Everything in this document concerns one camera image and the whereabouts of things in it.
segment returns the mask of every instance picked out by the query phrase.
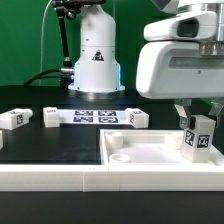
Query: warning label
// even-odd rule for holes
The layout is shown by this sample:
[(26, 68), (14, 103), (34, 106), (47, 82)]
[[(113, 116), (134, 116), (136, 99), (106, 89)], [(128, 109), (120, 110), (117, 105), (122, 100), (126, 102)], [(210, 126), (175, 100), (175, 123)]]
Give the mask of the warning label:
[(104, 61), (103, 56), (100, 52), (100, 50), (98, 50), (95, 54), (95, 56), (93, 57), (93, 61)]

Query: white block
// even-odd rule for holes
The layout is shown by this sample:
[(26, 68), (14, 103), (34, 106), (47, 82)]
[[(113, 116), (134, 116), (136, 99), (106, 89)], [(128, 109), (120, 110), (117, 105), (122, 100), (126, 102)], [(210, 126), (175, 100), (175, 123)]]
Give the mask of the white block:
[(30, 109), (14, 109), (0, 114), (0, 128), (13, 130), (29, 123), (29, 118), (33, 115)]
[(135, 128), (148, 128), (149, 115), (140, 109), (127, 108), (125, 110), (127, 119)]
[(59, 113), (57, 107), (43, 108), (44, 124), (46, 128), (59, 127)]
[(3, 137), (2, 137), (2, 131), (0, 131), (0, 149), (3, 147)]
[(203, 115), (196, 118), (195, 129), (185, 129), (181, 155), (191, 162), (208, 162), (216, 122)]

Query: cable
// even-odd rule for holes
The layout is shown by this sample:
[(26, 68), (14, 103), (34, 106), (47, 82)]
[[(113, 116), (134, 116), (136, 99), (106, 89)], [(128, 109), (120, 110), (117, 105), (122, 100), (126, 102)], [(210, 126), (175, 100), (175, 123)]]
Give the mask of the cable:
[(38, 75), (35, 75), (33, 78), (29, 79), (28, 81), (26, 81), (23, 86), (29, 86), (34, 80), (41, 78), (44, 75), (50, 74), (50, 73), (54, 73), (54, 72), (61, 72), (60, 68), (56, 68), (56, 69), (50, 69), (44, 72), (41, 72)]
[[(58, 76), (37, 77), (37, 78), (33, 79), (32, 82), (35, 81), (35, 80), (38, 80), (38, 79), (71, 79), (71, 76), (69, 76), (69, 75), (58, 75)], [(25, 85), (25, 83), (24, 83), (24, 86), (27, 87), (27, 86), (29, 86), (32, 82), (31, 82), (31, 80), (30, 80), (30, 83), (27, 84), (27, 85)]]
[(45, 25), (46, 25), (46, 17), (48, 9), (51, 5), (51, 2), (53, 0), (50, 0), (45, 8), (43, 21), (42, 21), (42, 29), (41, 29), (41, 53), (40, 53), (40, 72), (43, 71), (43, 61), (44, 61), (44, 35), (45, 35)]

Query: white platform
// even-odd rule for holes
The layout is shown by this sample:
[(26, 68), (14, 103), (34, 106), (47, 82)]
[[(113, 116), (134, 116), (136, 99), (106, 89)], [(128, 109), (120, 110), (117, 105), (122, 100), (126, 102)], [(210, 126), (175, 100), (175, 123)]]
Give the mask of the white platform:
[[(106, 133), (124, 141), (111, 150)], [(0, 191), (224, 191), (224, 156), (214, 147), (208, 163), (191, 163), (179, 154), (183, 132), (101, 130), (103, 165), (0, 165)], [(130, 163), (111, 164), (114, 153)]]

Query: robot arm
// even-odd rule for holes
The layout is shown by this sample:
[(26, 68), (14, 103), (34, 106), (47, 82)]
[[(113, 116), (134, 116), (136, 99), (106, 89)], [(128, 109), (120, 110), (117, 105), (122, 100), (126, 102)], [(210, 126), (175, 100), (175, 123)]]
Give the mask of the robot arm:
[(147, 98), (180, 99), (181, 127), (191, 125), (192, 98), (213, 98), (210, 115), (224, 111), (223, 0), (152, 0), (164, 12), (179, 12), (145, 27), (151, 41), (141, 51), (136, 87)]

